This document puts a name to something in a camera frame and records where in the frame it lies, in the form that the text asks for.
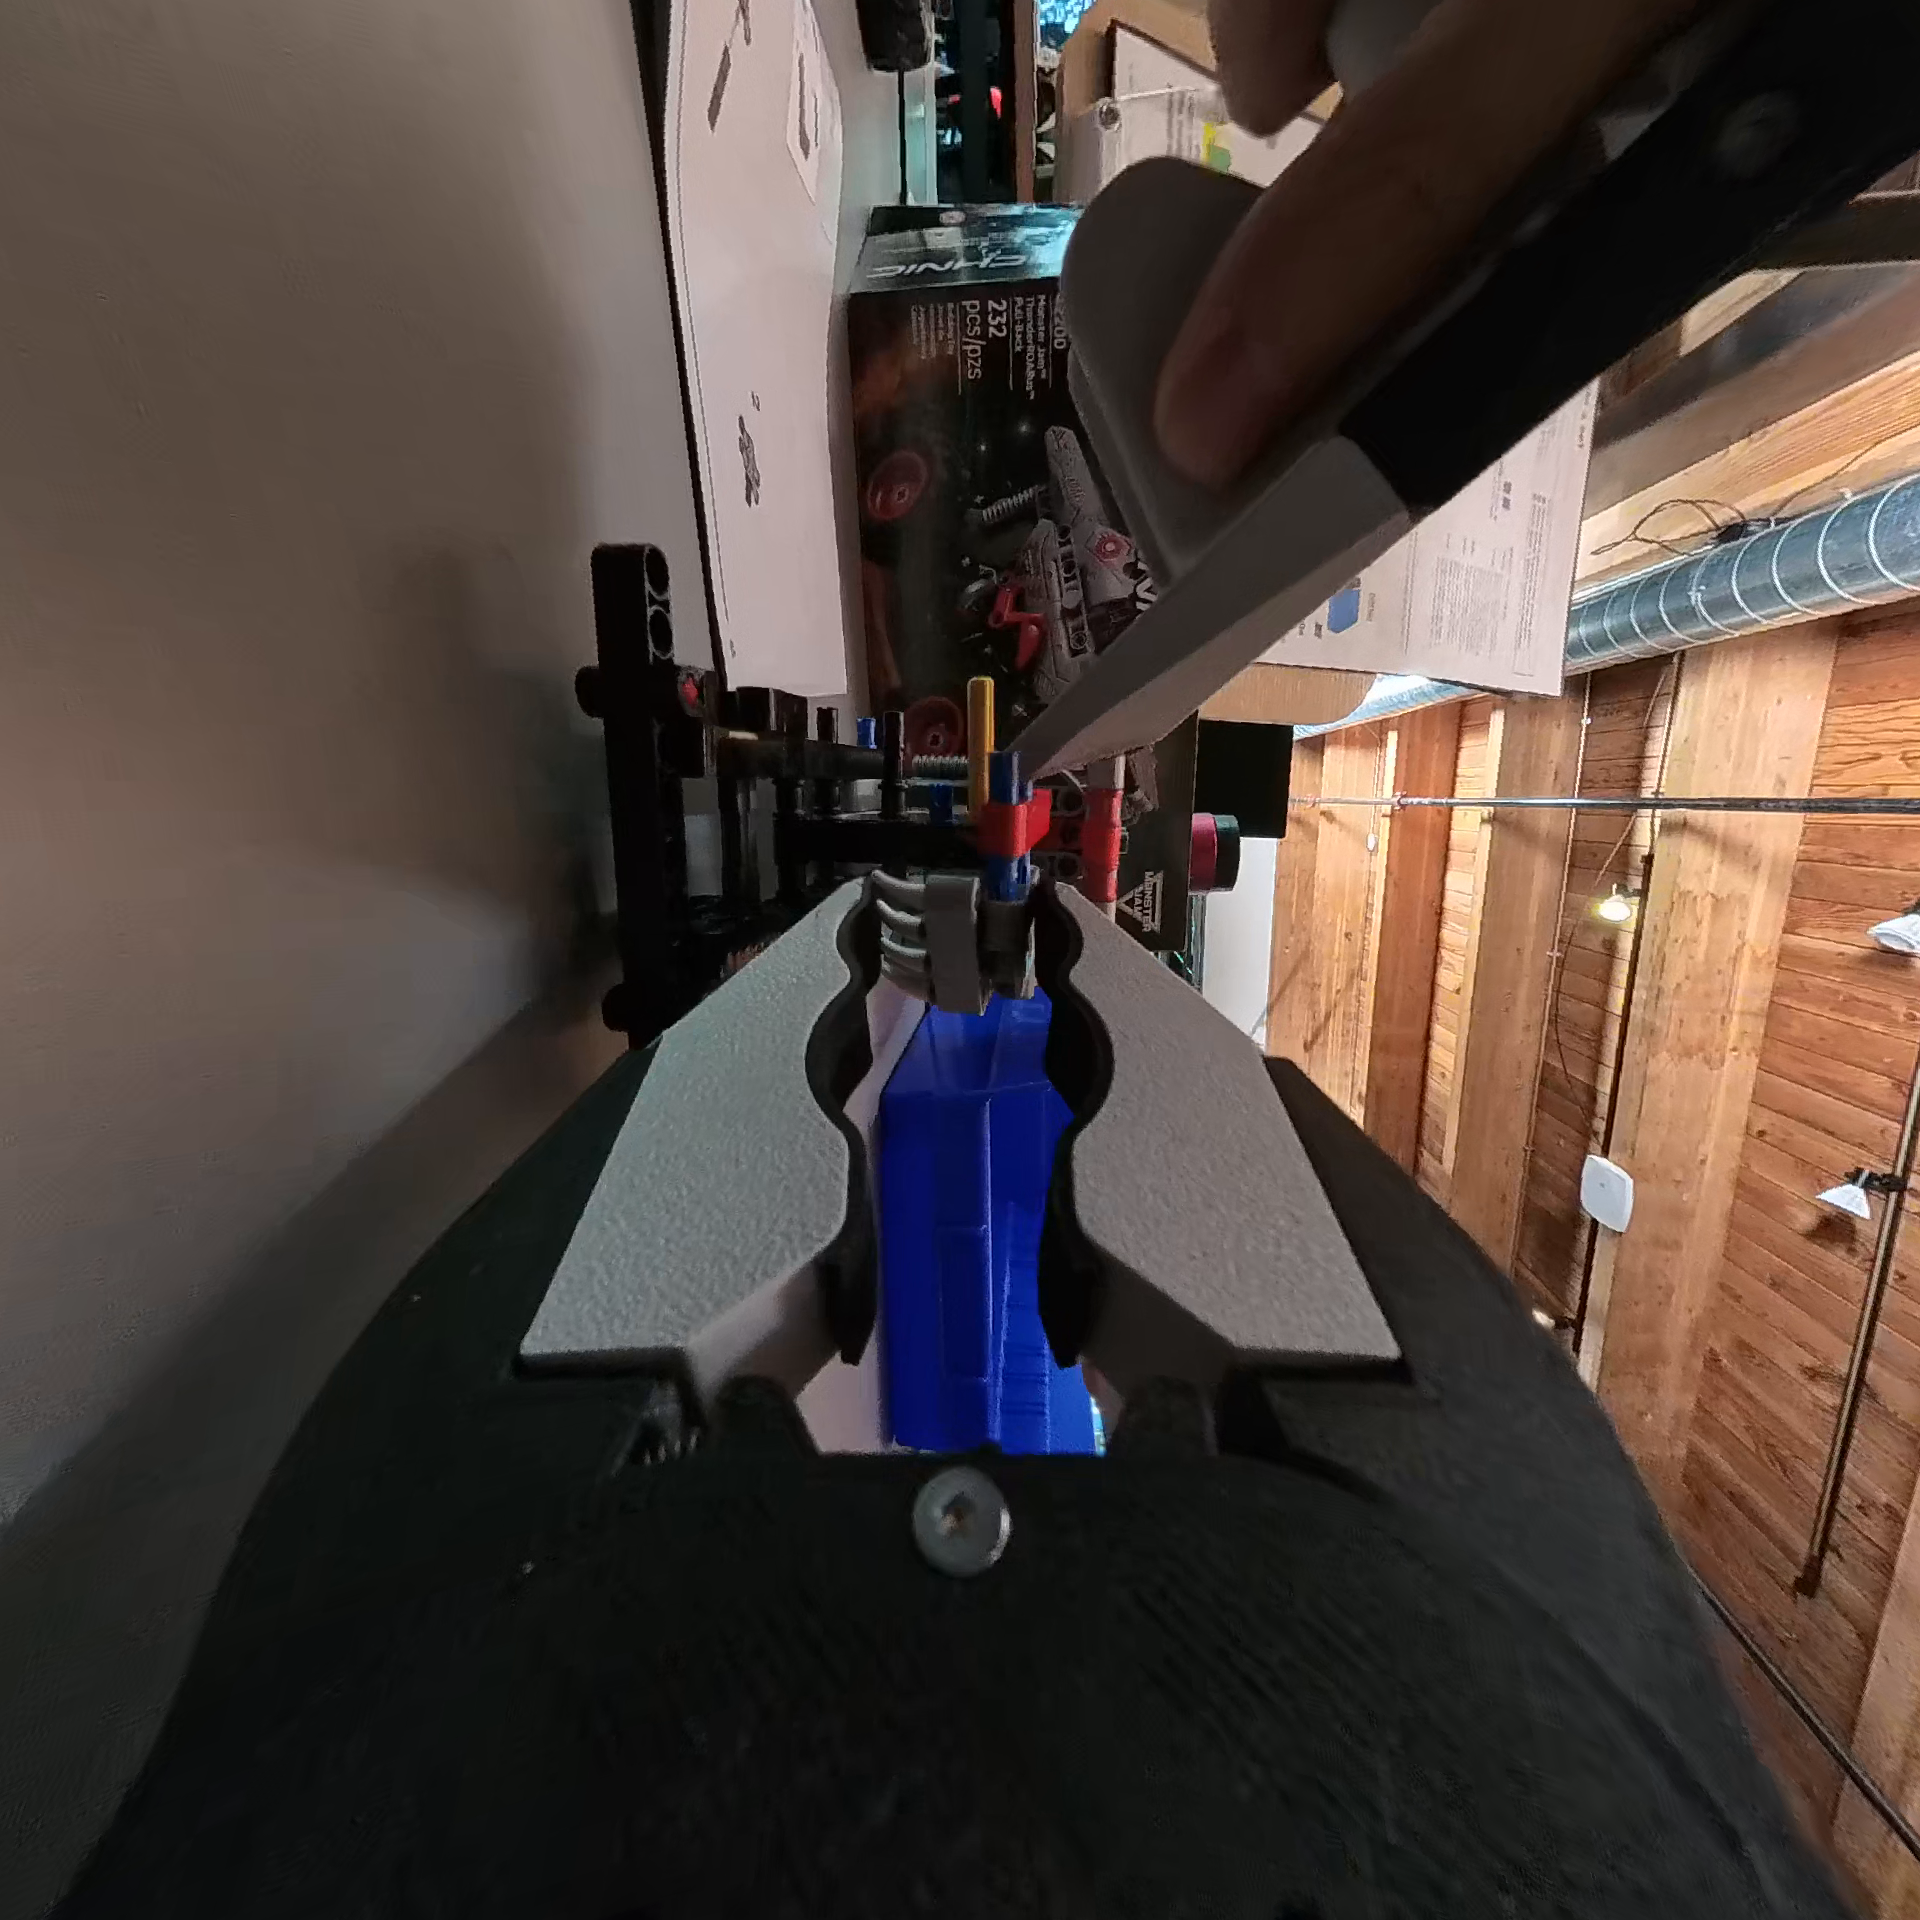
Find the grey desk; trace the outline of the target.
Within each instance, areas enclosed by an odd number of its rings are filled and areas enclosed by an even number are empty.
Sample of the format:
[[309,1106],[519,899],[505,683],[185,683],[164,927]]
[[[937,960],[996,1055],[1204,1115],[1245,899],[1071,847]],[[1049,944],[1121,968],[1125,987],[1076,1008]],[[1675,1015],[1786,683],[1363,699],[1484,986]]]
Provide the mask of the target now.
[[563,995],[692,560],[626,5],[4,5],[4,1521]]

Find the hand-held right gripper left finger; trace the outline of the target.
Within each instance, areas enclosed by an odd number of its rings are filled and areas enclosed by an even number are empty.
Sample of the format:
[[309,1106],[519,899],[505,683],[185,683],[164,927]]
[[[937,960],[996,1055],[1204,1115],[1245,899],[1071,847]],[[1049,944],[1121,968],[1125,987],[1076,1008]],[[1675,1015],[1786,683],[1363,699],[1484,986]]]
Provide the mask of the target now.
[[879,1327],[885,981],[844,883],[653,1048],[519,1344],[532,1375],[800,1395]]

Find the blue storage bin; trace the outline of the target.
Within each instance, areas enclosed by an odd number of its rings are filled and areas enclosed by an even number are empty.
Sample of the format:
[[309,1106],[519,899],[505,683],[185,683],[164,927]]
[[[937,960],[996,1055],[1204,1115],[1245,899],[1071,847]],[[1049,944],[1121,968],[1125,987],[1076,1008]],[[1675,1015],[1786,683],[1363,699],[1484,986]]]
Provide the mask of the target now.
[[881,1401],[899,1450],[1092,1457],[1101,1420],[1041,1319],[1041,1234],[1071,1111],[1049,999],[928,1010],[879,1114]]

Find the white instruction booklet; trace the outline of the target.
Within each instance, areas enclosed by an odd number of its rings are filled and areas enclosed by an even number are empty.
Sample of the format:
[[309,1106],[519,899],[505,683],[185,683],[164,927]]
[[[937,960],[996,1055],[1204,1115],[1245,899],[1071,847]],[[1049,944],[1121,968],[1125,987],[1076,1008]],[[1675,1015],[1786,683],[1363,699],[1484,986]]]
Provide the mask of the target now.
[[844,345],[858,236],[893,185],[893,88],[853,5],[664,5],[661,196],[728,679],[848,692]]

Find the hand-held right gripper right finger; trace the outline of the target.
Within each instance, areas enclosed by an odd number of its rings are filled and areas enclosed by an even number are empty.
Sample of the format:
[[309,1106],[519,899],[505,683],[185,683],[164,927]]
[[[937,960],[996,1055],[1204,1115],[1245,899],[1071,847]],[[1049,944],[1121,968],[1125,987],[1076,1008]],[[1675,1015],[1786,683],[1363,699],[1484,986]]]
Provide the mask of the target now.
[[1055,1357],[1123,1396],[1399,1369],[1257,1048],[1076,892],[1041,892],[1035,957],[1067,1108],[1037,1267]]

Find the toy brick vehicle model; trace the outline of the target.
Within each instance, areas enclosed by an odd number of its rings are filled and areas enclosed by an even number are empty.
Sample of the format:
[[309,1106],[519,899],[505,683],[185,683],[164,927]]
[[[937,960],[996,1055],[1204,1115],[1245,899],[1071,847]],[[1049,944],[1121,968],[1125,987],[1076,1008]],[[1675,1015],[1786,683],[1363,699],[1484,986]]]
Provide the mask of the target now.
[[679,660],[664,548],[600,544],[591,586],[575,692],[609,768],[603,1020],[634,1050],[847,885],[865,978],[954,1015],[1035,989],[1045,883],[1119,917],[1123,760],[1026,777],[996,745],[991,679],[968,688],[957,753],[925,749],[899,709],[844,736],[828,706]]

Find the black device with red knob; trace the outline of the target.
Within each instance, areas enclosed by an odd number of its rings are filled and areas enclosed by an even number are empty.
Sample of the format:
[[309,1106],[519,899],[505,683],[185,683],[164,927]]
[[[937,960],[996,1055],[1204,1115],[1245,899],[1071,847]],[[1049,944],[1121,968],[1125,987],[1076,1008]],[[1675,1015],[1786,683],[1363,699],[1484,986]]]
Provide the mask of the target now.
[[1231,893],[1250,844],[1277,844],[1289,813],[1292,728],[1200,717],[1195,729],[1188,892]]

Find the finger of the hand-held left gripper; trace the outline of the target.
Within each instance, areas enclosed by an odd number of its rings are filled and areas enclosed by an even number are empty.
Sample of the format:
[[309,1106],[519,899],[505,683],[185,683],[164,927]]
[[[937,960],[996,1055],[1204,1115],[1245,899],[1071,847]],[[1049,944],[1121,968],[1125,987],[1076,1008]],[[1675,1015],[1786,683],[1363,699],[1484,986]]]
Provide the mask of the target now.
[[1413,524],[1351,436],[1293,450],[1239,506],[1187,493],[1183,483],[1147,500],[1119,440],[1092,445],[1160,597],[1018,736],[1025,777],[1155,745]]

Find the silver ventilation duct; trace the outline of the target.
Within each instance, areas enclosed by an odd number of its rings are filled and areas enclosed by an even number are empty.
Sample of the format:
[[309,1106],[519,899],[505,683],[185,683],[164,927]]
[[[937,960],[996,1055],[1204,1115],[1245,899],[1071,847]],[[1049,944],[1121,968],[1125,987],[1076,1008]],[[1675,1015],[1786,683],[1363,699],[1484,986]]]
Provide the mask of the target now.
[[[1747,522],[1658,565],[1572,589],[1564,683],[1607,666],[1879,609],[1915,589],[1917,477],[1908,471],[1794,517]],[[1346,714],[1293,729],[1322,736],[1474,692],[1492,691],[1377,676]]]

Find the brown cardboard box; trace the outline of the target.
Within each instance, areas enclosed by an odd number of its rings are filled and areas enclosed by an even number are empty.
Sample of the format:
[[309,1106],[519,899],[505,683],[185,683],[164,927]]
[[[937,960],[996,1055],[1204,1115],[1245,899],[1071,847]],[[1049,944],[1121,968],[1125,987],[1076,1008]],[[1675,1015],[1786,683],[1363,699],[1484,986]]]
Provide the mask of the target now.
[[1272,185],[1317,140],[1338,88],[1275,135],[1237,123],[1217,82],[1204,2],[1100,2],[1074,25],[1058,66],[1055,199],[1085,205],[1140,160],[1175,157]]

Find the black toy set box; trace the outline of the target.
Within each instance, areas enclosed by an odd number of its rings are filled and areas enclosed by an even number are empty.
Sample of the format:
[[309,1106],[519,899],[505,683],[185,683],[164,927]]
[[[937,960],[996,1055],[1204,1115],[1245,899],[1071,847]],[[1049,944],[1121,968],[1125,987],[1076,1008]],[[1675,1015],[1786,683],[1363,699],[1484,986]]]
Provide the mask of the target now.
[[868,691],[909,760],[1013,740],[1160,589],[1071,396],[1076,208],[879,208],[848,299]]

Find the white printed carton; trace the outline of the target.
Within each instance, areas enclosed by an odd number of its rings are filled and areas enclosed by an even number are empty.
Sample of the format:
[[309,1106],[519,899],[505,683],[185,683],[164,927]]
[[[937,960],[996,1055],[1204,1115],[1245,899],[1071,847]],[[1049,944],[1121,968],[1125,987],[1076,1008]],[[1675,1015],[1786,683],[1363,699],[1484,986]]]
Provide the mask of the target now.
[[1261,664],[1555,697],[1597,412],[1593,381],[1303,617]]

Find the metal conduit pipe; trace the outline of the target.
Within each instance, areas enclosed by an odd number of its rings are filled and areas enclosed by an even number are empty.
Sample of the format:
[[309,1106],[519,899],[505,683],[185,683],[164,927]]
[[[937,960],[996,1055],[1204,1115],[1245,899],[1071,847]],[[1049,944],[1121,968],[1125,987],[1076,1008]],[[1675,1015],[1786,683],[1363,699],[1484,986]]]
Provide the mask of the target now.
[[1735,816],[1735,818],[1794,818],[1794,820],[1869,820],[1869,823],[1917,823],[1915,799],[1416,799],[1416,795],[1307,795],[1293,799],[1292,809],[1361,809],[1368,813],[1408,811],[1596,811],[1623,818],[1639,816]]

